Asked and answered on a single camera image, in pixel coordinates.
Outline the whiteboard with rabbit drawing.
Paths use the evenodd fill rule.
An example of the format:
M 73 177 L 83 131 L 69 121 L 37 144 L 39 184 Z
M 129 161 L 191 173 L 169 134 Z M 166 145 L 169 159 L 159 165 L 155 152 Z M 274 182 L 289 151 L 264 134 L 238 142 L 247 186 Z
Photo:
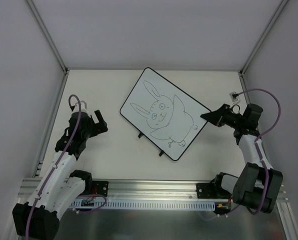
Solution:
M 143 70 L 119 113 L 172 161 L 206 126 L 211 110 L 150 67 Z

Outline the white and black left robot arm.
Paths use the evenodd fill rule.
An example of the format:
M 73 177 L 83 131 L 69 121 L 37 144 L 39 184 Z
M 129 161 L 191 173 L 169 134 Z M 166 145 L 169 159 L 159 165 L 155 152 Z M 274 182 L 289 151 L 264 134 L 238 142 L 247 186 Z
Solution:
M 86 148 L 89 138 L 108 131 L 101 112 L 96 110 L 94 122 L 86 109 L 74 110 L 69 126 L 57 141 L 51 164 L 36 189 L 25 203 L 12 210 L 16 233 L 26 239 L 52 240 L 60 221 L 79 196 L 96 197 L 92 174 L 75 170 L 74 166 Z

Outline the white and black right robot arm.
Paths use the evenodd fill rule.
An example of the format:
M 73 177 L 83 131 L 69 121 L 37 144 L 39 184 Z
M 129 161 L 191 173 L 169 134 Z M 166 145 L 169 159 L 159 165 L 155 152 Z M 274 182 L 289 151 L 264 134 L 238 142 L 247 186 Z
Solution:
M 273 211 L 283 181 L 283 174 L 273 169 L 263 150 L 257 130 L 262 112 L 263 108 L 253 103 L 247 105 L 243 114 L 235 113 L 231 106 L 223 104 L 215 111 L 200 115 L 216 127 L 226 125 L 234 129 L 233 136 L 245 167 L 233 187 L 232 200 L 253 215 Z

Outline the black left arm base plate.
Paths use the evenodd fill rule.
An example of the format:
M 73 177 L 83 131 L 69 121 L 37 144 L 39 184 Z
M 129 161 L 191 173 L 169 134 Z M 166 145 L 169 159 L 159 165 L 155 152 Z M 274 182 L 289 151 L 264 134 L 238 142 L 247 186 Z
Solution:
M 91 187 L 89 188 L 88 194 L 108 196 L 109 182 L 104 180 L 93 180 Z

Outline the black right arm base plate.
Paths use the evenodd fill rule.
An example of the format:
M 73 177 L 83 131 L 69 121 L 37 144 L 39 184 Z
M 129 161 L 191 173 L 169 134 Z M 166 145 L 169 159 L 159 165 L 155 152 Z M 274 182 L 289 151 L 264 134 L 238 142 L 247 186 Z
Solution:
M 218 192 L 215 185 L 211 182 L 199 182 L 196 185 L 196 195 L 198 199 L 218 199 Z

